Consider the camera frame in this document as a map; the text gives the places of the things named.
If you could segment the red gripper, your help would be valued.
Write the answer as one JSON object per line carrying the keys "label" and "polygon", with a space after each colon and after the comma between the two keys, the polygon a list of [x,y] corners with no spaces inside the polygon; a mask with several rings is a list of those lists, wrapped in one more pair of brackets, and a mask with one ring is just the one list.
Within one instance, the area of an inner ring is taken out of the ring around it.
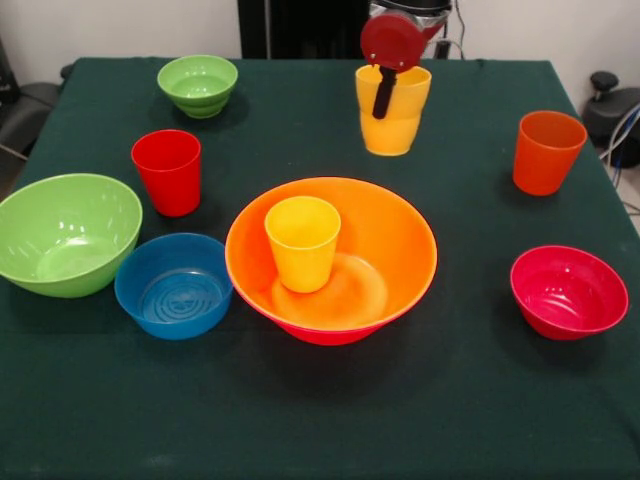
{"label": "red gripper", "polygon": [[381,75],[372,110],[375,119],[382,120],[387,115],[396,71],[416,66],[428,41],[442,26],[442,18],[408,13],[381,13],[367,20],[361,32],[361,50],[370,64],[379,65]]}

